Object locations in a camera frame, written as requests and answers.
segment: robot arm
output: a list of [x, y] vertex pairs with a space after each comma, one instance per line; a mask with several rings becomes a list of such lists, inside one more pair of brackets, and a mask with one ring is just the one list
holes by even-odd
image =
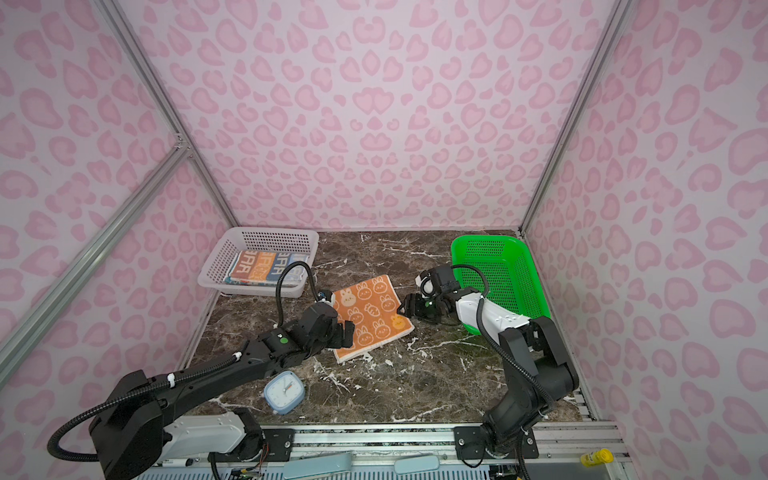
[[[324, 295], [331, 297], [330, 292]], [[222, 462], [251, 459], [262, 449], [264, 437], [247, 409], [207, 417], [182, 415], [234, 387], [297, 366], [322, 349], [352, 346], [354, 328], [351, 322], [338, 323], [338, 313], [331, 304], [319, 301], [300, 319], [246, 341], [234, 354], [169, 376], [147, 378], [142, 370], [129, 373], [118, 382], [106, 403], [162, 382], [171, 381], [170, 388], [119, 401], [91, 415], [94, 419], [89, 432], [96, 455], [66, 452], [58, 446], [61, 437], [88, 416], [65, 424], [68, 429], [62, 427], [54, 434], [48, 451], [66, 460], [98, 460], [107, 480], [129, 480], [164, 458], [194, 453], [222, 452], [227, 454], [220, 457]]]
[[[457, 319], [473, 329], [484, 330], [485, 339], [503, 350], [508, 391], [483, 416], [482, 433], [486, 447], [508, 452], [508, 446], [548, 411], [542, 390], [553, 401], [562, 399], [578, 388], [578, 376], [557, 327], [545, 316], [530, 319], [484, 299], [481, 328], [477, 321], [482, 294], [477, 289], [461, 287], [453, 274], [456, 267], [459, 266], [441, 265], [422, 272], [416, 277], [420, 292], [409, 294], [398, 313], [431, 323]], [[534, 360], [531, 349], [543, 356]]]

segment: blue alarm clock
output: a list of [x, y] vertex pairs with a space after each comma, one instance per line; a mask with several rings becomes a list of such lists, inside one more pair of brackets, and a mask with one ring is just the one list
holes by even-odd
[[264, 398], [280, 415], [286, 415], [304, 400], [304, 384], [293, 372], [282, 372], [264, 387]]

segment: green basket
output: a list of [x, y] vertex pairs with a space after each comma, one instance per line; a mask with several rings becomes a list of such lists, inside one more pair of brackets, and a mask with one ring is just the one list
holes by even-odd
[[[507, 310], [530, 318], [549, 317], [531, 251], [520, 240], [501, 235], [464, 235], [453, 240], [451, 257], [454, 264], [476, 266], [491, 285], [488, 299]], [[467, 269], [454, 270], [462, 286], [483, 289], [480, 276]], [[465, 328], [475, 335], [480, 332]]]

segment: marble table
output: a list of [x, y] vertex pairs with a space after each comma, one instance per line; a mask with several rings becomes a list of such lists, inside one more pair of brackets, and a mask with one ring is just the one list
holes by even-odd
[[[385, 273], [402, 299], [415, 291], [421, 271], [451, 261], [451, 242], [467, 233], [513, 235], [510, 230], [321, 233], [314, 261], [318, 288], [338, 290]], [[309, 305], [306, 291], [302, 298], [283, 299], [286, 319]], [[273, 297], [220, 297], [193, 363], [234, 351], [245, 339], [272, 329], [276, 318]], [[230, 390], [191, 413], [246, 406], [265, 424], [479, 422], [506, 392], [501, 359], [481, 337], [460, 326], [419, 321], [410, 335], [364, 357], [339, 365], [324, 351], [292, 370], [303, 380], [306, 398], [288, 415], [273, 414], [267, 405], [267, 380]], [[581, 421], [578, 408], [564, 400], [548, 417]]]

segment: plastic basket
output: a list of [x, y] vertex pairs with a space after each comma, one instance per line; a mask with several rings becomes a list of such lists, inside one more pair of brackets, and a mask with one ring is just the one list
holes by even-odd
[[[307, 253], [307, 263], [312, 266], [317, 253], [319, 236], [312, 230], [293, 230], [290, 228], [230, 228], [219, 239], [214, 251], [205, 260], [203, 269], [197, 277], [197, 283], [206, 288], [215, 288], [223, 293], [235, 295], [274, 296], [274, 286], [230, 285], [224, 282], [235, 255], [241, 250], [262, 250], [273, 252]], [[280, 295], [286, 298], [299, 298], [304, 291], [304, 281], [297, 286], [284, 286]]]
[[[501, 235], [464, 235], [451, 244], [453, 263], [476, 266], [488, 279], [488, 299], [507, 310], [530, 318], [550, 316], [544, 290], [531, 258], [520, 240]], [[462, 286], [483, 289], [480, 276], [467, 269], [454, 270]], [[477, 329], [468, 331], [479, 334]]]

